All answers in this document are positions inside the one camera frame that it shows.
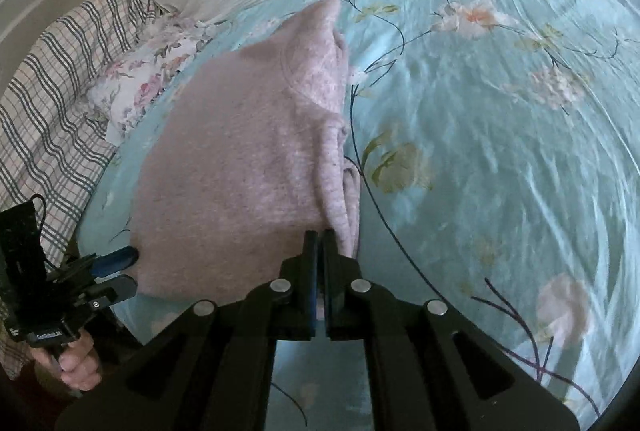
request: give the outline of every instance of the finger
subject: finger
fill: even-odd
[[[69,343],[58,362],[63,371],[73,371],[78,367],[84,358],[94,347],[94,338],[84,329],[80,330],[80,339],[74,343]]]
[[[79,384],[85,381],[88,377],[98,371],[100,367],[100,360],[95,350],[89,353],[78,366],[72,371],[64,371],[60,375],[60,380],[66,385]]]
[[[84,381],[72,384],[69,387],[73,389],[79,389],[80,391],[90,391],[96,387],[102,381],[102,375],[100,373],[92,373]]]

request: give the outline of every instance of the floral pillowcase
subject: floral pillowcase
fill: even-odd
[[[140,44],[115,59],[98,76],[79,106],[107,120],[105,140],[119,146],[146,108],[214,36],[214,26],[170,14],[142,33]]]

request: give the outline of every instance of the pink flower print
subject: pink flower print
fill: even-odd
[[[132,62],[129,64],[129,72],[130,72],[130,71],[132,71],[132,70],[137,70],[137,69],[139,69],[139,68],[142,68],[145,64],[146,64],[146,62],[145,62],[145,61],[140,61],[140,60],[138,60],[138,61],[132,61]]]
[[[114,62],[105,70],[104,76],[109,78],[118,77],[119,75],[123,74],[123,72],[121,72],[120,70],[123,69],[124,65],[125,61]]]
[[[530,77],[530,93],[533,98],[551,109],[569,106],[584,97],[580,78],[570,70],[561,70],[555,65],[548,66],[539,72],[533,72]]]
[[[178,72],[180,70],[180,67],[182,66],[182,63],[184,61],[186,61],[187,59],[189,59],[190,57],[191,57],[191,55],[189,55],[189,54],[183,54],[180,57],[172,59],[171,61],[166,62],[165,64],[163,64],[162,65],[162,69],[164,70],[164,75],[166,75],[166,80],[169,80],[172,77],[174,77],[176,72]]]
[[[498,11],[494,0],[475,0],[468,5],[452,1],[438,9],[440,19],[431,29],[458,32],[466,39],[478,39],[497,26],[514,26],[518,21]]]
[[[569,274],[555,276],[538,294],[538,320],[562,348],[578,344],[591,330],[593,314],[589,293],[583,281]]]
[[[145,82],[140,86],[138,93],[136,93],[133,105],[136,107],[145,107],[149,104],[156,96],[158,96],[158,93],[160,93],[162,83],[163,80],[161,74],[153,75],[149,79],[149,82]]]

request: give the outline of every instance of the black mount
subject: black mount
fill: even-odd
[[[59,268],[49,264],[54,270],[47,273],[42,225],[38,227],[33,199],[0,212],[0,299],[8,310],[4,326],[14,341],[46,347],[58,356],[63,345],[80,338],[80,329],[96,312],[136,294],[136,282],[127,275],[101,283],[95,279],[130,267],[138,251],[125,247]]]
[[[303,253],[240,302],[201,301],[68,408],[58,431],[259,431],[276,340],[310,340],[317,286],[331,340],[363,340],[376,431],[578,431],[574,415],[440,300],[397,300],[305,234]]]

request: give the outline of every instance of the bed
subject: bed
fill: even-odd
[[[99,148],[100,158],[78,152],[73,160],[93,162],[82,187],[66,176],[71,162],[51,186],[53,194],[74,185],[76,207],[47,220],[44,243],[53,258],[62,257],[80,216],[83,254],[126,245],[145,154],[190,78],[208,59],[264,39],[316,0],[148,0],[131,26],[133,38],[159,14],[154,1],[218,23],[215,37],[117,151],[102,140],[104,125],[76,112],[72,123],[89,123],[91,138],[82,140]],[[594,422],[640,354],[639,5],[342,0],[338,23],[352,67],[345,154],[364,186],[358,252],[364,275],[400,299],[453,303],[571,408],[582,429],[597,429]],[[5,136],[28,106],[14,100],[13,111],[7,109],[16,86],[0,108]],[[82,90],[65,93],[73,102]],[[43,130],[30,122],[22,122],[20,137],[7,139],[14,148],[25,130]],[[46,125],[56,126],[55,114]],[[73,138],[69,129],[56,129],[62,140]],[[14,175],[33,175],[46,160],[15,154]],[[34,182],[13,188],[28,196],[43,187],[41,178]],[[2,205],[19,198],[3,184]],[[139,295],[114,311],[145,343],[192,301]],[[267,429],[371,429],[366,365],[356,343],[280,342],[273,380],[284,393],[272,391]]]

